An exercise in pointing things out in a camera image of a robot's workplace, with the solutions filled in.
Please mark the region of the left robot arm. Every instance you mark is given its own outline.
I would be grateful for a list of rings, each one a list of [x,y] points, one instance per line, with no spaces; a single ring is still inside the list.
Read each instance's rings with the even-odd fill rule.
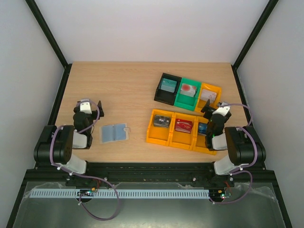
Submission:
[[[69,175],[86,173],[87,162],[73,154],[76,149],[90,149],[97,121],[104,117],[102,103],[82,99],[74,108],[72,125],[47,125],[44,127],[36,147],[34,160],[49,163]]]

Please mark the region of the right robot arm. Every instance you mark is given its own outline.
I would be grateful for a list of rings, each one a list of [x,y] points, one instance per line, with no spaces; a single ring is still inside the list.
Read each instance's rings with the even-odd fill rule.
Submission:
[[[228,151],[227,156],[214,162],[214,170],[207,174],[208,183],[212,186],[218,186],[224,180],[224,175],[232,176],[266,159],[265,148],[252,125],[252,115],[243,127],[225,126],[231,117],[232,106],[244,107],[251,113],[244,104],[220,103],[213,108],[209,99],[201,109],[203,117],[208,120],[205,132],[207,149],[211,152]]]

